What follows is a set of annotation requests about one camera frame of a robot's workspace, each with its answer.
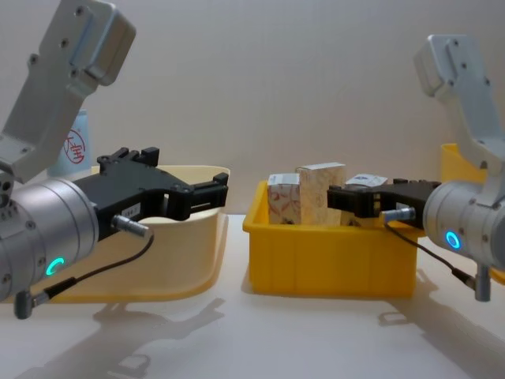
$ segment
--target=yellow tray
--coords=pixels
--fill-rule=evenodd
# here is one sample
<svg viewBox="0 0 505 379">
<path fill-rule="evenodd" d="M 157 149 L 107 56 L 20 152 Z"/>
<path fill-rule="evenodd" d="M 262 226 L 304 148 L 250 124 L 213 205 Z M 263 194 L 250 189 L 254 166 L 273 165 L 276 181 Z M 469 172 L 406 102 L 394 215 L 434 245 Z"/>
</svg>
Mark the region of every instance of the yellow tray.
<svg viewBox="0 0 505 379">
<path fill-rule="evenodd" d="M 421 231 L 404 225 L 407 237 Z M 417 249 L 383 227 L 270 225 L 267 182 L 261 182 L 245 217 L 249 282 L 277 295 L 410 297 Z"/>
<path fill-rule="evenodd" d="M 159 166 L 189 184 L 206 182 L 224 167 Z M 226 243 L 227 216 L 211 209 L 177 222 L 149 218 L 142 223 L 155 232 L 151 249 L 140 259 L 94 276 L 55 297 L 52 302 L 157 302 L 185 298 L 215 282 Z M 117 233 L 97 244 L 92 254 L 32 288 L 34 293 L 70 276 L 130 257 L 145 241 Z"/>
<path fill-rule="evenodd" d="M 440 181 L 467 180 L 483 183 L 486 170 L 475 168 L 463 159 L 456 144 L 443 144 L 440 157 Z M 498 283 L 505 284 L 505 272 L 491 270 L 491 276 Z"/>
</svg>

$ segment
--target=silver cylinder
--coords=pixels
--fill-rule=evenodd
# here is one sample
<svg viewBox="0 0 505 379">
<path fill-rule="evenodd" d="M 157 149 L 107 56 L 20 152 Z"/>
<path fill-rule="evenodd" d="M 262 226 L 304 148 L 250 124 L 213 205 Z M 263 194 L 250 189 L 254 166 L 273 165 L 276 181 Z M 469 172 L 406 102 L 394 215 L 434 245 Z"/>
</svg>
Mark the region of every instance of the silver cylinder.
<svg viewBox="0 0 505 379">
<path fill-rule="evenodd" d="M 49 179 L 15 190 L 0 210 L 0 300 L 87 257 L 98 236 L 95 210 L 73 183 Z"/>
<path fill-rule="evenodd" d="M 426 235 L 438 246 L 479 264 L 505 269 L 505 201 L 479 205 L 482 186 L 447 182 L 436 188 L 425 205 Z"/>
</svg>

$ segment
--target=black cable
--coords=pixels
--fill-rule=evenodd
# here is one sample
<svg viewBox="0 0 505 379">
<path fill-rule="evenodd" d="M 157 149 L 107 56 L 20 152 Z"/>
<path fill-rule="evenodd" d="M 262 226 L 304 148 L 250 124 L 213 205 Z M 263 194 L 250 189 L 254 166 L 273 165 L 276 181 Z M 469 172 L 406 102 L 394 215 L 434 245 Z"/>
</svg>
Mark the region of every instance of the black cable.
<svg viewBox="0 0 505 379">
<path fill-rule="evenodd" d="M 92 276 L 98 275 L 102 272 L 111 270 L 112 268 L 126 265 L 127 263 L 129 263 L 131 261 L 135 261 L 136 259 L 142 257 L 149 250 L 149 248 L 151 247 L 151 245 L 154 241 L 155 241 L 155 235 L 153 234 L 149 238 L 148 243 L 146 243 L 146 245 L 142 248 L 142 250 L 139 251 L 137 254 L 132 255 L 131 257 L 123 259 L 121 261 L 111 263 L 110 265 L 105 265 L 101 268 L 97 268 L 96 270 L 88 272 L 87 274 L 84 274 L 83 276 L 79 276 L 78 278 L 76 278 L 75 276 L 72 276 L 68 279 L 62 280 L 61 282 L 56 283 L 53 286 L 45 288 L 44 292 L 47 293 L 49 298 L 53 298 L 54 296 L 61 294 L 63 291 L 66 291 L 69 288 L 75 286 L 76 284 L 82 282 L 83 280 L 89 279 Z"/>
<path fill-rule="evenodd" d="M 446 265 L 448 268 L 451 269 L 451 274 L 452 275 L 454 275 L 456 278 L 458 278 L 459 280 L 461 280 L 467 287 L 470 287 L 473 290 L 475 290 L 475 278 L 473 276 L 471 276 L 470 274 L 467 274 L 466 272 L 460 270 L 459 268 L 456 268 L 449 261 L 446 261 L 441 256 L 436 255 L 430 249 L 428 249 L 428 248 L 426 248 L 426 247 L 424 247 L 422 245 L 419 245 L 417 242 L 412 241 L 411 239 L 407 238 L 405 235 L 403 235 L 402 233 L 400 233 L 399 231 L 397 231 L 396 229 L 394 229 L 392 226 L 390 226 L 388 223 L 385 223 L 384 227 L 386 228 L 386 230 L 390 231 L 391 233 L 393 233 L 394 235 L 396 235 L 401 240 L 407 242 L 408 244 L 410 244 L 412 246 L 417 247 L 418 249 L 423 250 L 430 257 L 433 257 L 436 260 L 442 262 L 444 265 Z"/>
<path fill-rule="evenodd" d="M 384 227 L 389 230 L 391 233 L 393 233 L 394 235 L 396 235 L 398 238 L 402 239 L 403 241 L 409 243 L 410 245 L 412 246 L 415 246 L 417 247 L 418 249 L 421 249 L 423 250 L 425 253 L 427 253 L 430 257 L 434 257 L 436 260 L 442 262 L 443 264 L 445 264 L 448 268 L 450 268 L 451 270 L 454 270 L 455 267 L 449 262 L 449 261 L 446 261 L 445 259 L 443 259 L 442 257 L 436 255 L 435 253 L 433 253 L 430 249 L 422 246 L 422 245 L 419 245 L 417 242 L 415 241 L 412 241 L 411 239 L 407 238 L 405 235 L 403 235 L 402 233 L 400 233 L 399 231 L 397 231 L 396 229 L 394 229 L 391 225 L 389 225 L 388 223 L 385 223 L 384 224 Z"/>
</svg>

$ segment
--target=cardboard box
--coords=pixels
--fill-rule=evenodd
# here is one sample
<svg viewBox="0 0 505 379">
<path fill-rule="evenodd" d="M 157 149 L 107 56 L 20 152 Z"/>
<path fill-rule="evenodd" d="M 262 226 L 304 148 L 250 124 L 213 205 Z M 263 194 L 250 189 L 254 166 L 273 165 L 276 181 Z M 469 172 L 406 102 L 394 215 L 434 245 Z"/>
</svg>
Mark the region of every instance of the cardboard box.
<svg viewBox="0 0 505 379">
<path fill-rule="evenodd" d="M 300 176 L 272 174 L 268 179 L 268 217 L 272 224 L 299 224 Z"/>
<path fill-rule="evenodd" d="M 346 182 L 345 188 L 367 188 L 387 184 L 387 178 L 372 174 L 358 174 Z M 379 227 L 380 220 L 360 219 L 351 212 L 342 212 L 340 225 L 344 227 Z"/>
<path fill-rule="evenodd" d="M 340 225 L 341 212 L 327 207 L 330 186 L 344 186 L 346 165 L 322 163 L 297 168 L 300 175 L 301 223 Z"/>
</svg>

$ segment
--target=screw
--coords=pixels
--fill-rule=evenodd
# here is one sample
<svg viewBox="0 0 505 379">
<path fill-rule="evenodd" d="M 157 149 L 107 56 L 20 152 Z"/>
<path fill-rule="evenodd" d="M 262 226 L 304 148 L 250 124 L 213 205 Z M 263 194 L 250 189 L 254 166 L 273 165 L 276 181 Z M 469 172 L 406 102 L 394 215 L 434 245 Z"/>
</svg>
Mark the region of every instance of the screw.
<svg viewBox="0 0 505 379">
<path fill-rule="evenodd" d="M 60 42 L 60 48 L 64 49 L 67 46 L 69 46 L 69 40 L 67 38 L 62 39 L 62 41 Z"/>
<path fill-rule="evenodd" d="M 39 56 L 37 54 L 32 54 L 30 55 L 30 59 L 28 60 L 28 63 L 30 65 L 35 65 L 39 61 Z"/>
</svg>

